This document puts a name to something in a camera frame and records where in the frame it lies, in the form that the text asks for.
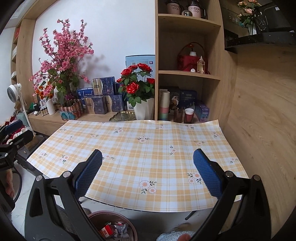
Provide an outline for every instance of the yellow checkered sheet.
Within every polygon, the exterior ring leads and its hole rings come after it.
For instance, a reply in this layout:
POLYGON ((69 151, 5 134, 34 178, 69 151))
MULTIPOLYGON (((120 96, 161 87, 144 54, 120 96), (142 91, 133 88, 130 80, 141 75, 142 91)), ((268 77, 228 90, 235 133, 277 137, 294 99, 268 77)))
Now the yellow checkered sheet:
POLYGON ((87 197, 134 210, 185 212, 211 208, 217 201, 193 164, 198 148, 224 171, 248 178, 217 120, 201 124, 70 120, 28 161, 54 178, 72 171, 98 149, 103 164, 87 197))

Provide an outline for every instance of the white fan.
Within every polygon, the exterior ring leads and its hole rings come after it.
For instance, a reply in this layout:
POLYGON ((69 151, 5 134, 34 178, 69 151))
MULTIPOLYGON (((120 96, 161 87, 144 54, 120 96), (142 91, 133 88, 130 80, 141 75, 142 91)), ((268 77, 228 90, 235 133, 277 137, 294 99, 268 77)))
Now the white fan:
POLYGON ((16 85, 10 85, 8 88, 7 88, 7 94, 8 94, 8 97, 9 99, 15 103, 17 102, 17 100, 20 98, 20 102, 22 104, 22 109, 24 111, 24 114, 25 114, 25 117, 27 119, 27 122, 29 124, 29 127, 31 129, 31 131, 33 132, 33 134, 35 135, 35 132, 33 131, 33 128, 31 126, 31 123, 29 121, 29 118, 28 118, 28 115, 27 115, 27 112, 26 112, 26 109, 25 109, 25 105, 24 105, 24 100, 22 98, 22 92, 21 92, 21 89, 22 89, 22 85, 21 84, 16 84, 16 85))

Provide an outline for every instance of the white tile floor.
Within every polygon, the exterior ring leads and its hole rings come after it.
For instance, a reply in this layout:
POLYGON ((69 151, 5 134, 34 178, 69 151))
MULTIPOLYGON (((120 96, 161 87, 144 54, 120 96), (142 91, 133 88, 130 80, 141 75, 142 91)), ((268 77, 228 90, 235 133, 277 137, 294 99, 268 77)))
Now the white tile floor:
MULTIPOLYGON (((35 177, 18 164, 15 165, 15 168, 20 172, 23 184, 20 197, 16 202, 16 207, 12 211, 12 223, 15 228, 24 235, 25 212, 35 177)), ((196 231, 211 212, 211 209, 200 210, 196 212, 188 221, 185 221, 185 217, 190 212, 151 213, 113 207, 87 198, 80 198, 80 201, 82 201, 82 207, 88 208, 91 212, 109 210, 127 217, 137 229, 139 236, 138 240, 140 241, 155 241, 161 233, 168 232, 179 224, 185 222, 189 222, 192 225, 193 231, 196 231)), ((56 202, 58 205, 62 206, 62 202, 58 196, 56 196, 56 202)))

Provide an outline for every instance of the person's hand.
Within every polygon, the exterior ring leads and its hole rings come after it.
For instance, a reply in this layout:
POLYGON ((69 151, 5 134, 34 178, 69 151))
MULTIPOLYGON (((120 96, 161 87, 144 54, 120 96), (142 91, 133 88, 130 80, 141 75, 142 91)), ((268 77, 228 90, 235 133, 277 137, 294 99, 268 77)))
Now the person's hand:
POLYGON ((177 241, 189 241, 191 239, 191 236, 189 234, 183 234, 181 235, 177 241))
POLYGON ((13 184, 12 184, 12 170, 6 170, 6 182, 7 182, 7 187, 5 189, 6 193, 13 198, 15 195, 15 190, 13 189, 13 184))

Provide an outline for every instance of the artificial rose plant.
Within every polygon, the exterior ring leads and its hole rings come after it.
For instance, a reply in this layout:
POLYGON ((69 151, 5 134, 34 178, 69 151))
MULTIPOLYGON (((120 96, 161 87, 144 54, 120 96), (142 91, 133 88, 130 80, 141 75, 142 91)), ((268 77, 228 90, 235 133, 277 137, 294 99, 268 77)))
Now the artificial rose plant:
POLYGON ((45 28, 44 34, 39 40, 45 53, 52 59, 41 63, 39 58, 41 68, 29 80, 35 80, 33 85, 35 94, 39 95, 40 99, 51 99, 56 87, 59 91, 59 100, 63 104, 64 99, 67 101, 75 98, 79 79, 89 82, 87 77, 76 74, 77 64, 85 54, 93 54, 94 51, 92 50, 92 43, 86 44, 88 37, 84 35, 85 24, 83 19, 79 33, 75 30, 70 33, 69 19, 65 21, 58 19, 57 23, 63 24, 62 33, 57 30, 52 32, 54 34, 53 44, 57 47, 57 50, 50 44, 47 28, 45 28))
POLYGON ((243 24, 244 27, 250 27, 254 24, 254 15, 253 10, 256 7, 261 6, 257 0, 247 0, 248 2, 239 2, 238 6, 242 10, 242 13, 238 15, 240 22, 243 24))
POLYGON ((118 92, 126 92, 126 99, 132 105, 136 106, 136 103, 141 104, 141 101, 147 101, 150 98, 154 98, 155 93, 155 79, 146 78, 151 77, 151 67, 147 64, 131 65, 127 69, 124 69, 121 73, 121 78, 117 80, 121 83, 118 92))

